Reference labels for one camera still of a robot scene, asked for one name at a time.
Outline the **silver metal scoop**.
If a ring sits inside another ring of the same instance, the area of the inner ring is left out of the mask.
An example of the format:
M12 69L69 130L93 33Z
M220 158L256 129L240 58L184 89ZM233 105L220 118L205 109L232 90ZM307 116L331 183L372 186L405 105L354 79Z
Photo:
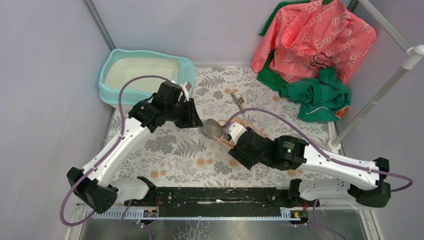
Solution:
M208 139L221 138L224 135L224 127L214 119L206 119L200 132Z

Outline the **pink cat litter bag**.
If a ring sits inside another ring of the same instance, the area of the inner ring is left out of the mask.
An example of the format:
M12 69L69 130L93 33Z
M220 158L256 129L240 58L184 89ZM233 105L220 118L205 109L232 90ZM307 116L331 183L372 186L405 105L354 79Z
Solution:
M245 129L250 128L258 135L262 136L263 138L268 138L269 136L265 133L265 130L263 128L259 129L254 127L253 125L249 124L247 121L242 120L240 118L234 118L232 120L233 123L238 123L242 125ZM236 142L234 141L233 136L230 134L230 131L228 129L225 130L224 135L221 137L213 136L213 140L217 141L219 144L232 149L236 146Z

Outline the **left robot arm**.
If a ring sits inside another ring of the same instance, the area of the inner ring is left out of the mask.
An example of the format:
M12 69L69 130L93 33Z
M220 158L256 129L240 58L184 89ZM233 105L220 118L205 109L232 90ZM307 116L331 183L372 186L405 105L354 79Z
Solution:
M137 102L129 111L121 131L83 168L72 167L66 174L73 193L94 212L103 214L116 202L138 200L148 206L155 192L141 179L113 180L133 147L148 140L166 122L179 129L201 128L190 82L164 81L151 97Z

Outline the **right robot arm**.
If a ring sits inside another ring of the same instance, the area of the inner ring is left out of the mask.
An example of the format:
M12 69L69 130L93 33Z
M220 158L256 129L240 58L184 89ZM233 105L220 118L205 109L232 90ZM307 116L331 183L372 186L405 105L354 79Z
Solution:
M249 170L263 164L281 171L302 169L331 177L292 180L286 198L293 206L321 199L354 199L366 207L383 208L391 199L391 186L381 173L390 169L385 158L358 160L315 148L289 135L271 140L238 123L230 124L226 133L234 142L229 155Z

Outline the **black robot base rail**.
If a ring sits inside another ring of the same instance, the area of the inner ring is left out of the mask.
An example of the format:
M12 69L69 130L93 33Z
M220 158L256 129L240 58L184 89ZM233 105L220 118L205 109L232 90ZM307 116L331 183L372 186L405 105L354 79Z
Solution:
M154 187L125 206L152 207L159 217L280 217L281 209L307 210L314 201L277 187Z

